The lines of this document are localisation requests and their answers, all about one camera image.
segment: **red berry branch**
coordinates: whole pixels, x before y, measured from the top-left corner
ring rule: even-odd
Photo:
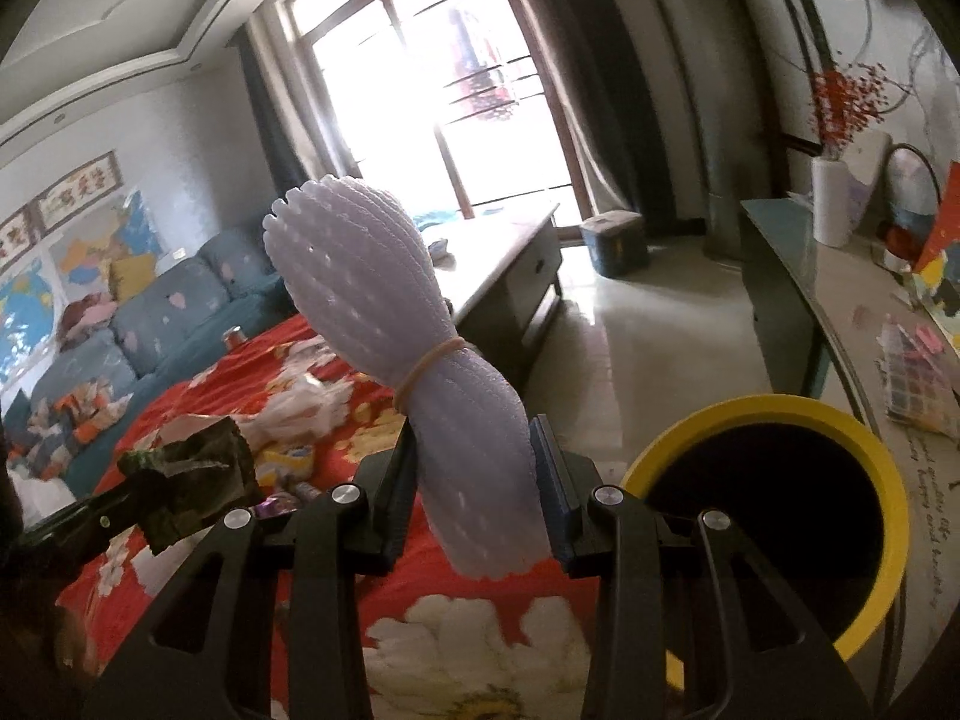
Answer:
[[[883,65],[848,65],[846,68],[814,73],[813,124],[824,145],[824,157],[840,159],[853,137],[871,122],[883,121],[890,104]]]

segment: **rubber band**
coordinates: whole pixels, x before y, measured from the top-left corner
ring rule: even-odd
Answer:
[[[470,344],[465,341],[460,336],[454,336],[453,338],[448,338],[442,343],[438,343],[430,351],[428,351],[424,356],[419,359],[419,362],[411,368],[410,372],[406,375],[400,385],[394,390],[394,408],[402,415],[406,415],[406,410],[404,407],[406,405],[407,396],[410,394],[411,389],[414,389],[416,382],[419,381],[424,372],[440,360],[441,357],[446,357],[450,352],[459,351],[460,349],[466,349]]]

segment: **white foam mesh sleeve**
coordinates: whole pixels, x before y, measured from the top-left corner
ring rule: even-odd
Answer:
[[[309,181],[275,201],[263,226],[299,312],[381,384],[396,388],[457,335],[424,241],[385,191],[352,178]],[[406,410],[424,509],[453,567],[496,579],[548,557],[526,413],[503,376],[461,349],[430,365]]]

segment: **metal pivot bolt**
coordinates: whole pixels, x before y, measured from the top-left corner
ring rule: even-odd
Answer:
[[[594,490],[593,497],[604,506],[619,506],[623,503],[623,490],[607,485]]]
[[[341,505],[353,503],[360,497],[360,488],[358,488],[357,485],[340,485],[337,488],[333,488],[330,497]]]
[[[224,525],[232,531],[238,531],[250,522],[252,516],[246,509],[234,509],[224,516]]]
[[[704,525],[712,531],[726,531],[730,526],[730,518],[723,512],[707,512],[704,514]]]

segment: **yellow pillow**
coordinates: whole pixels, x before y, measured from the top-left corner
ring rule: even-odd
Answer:
[[[110,291],[118,303],[126,303],[139,295],[157,278],[157,255],[141,254],[110,263]]]

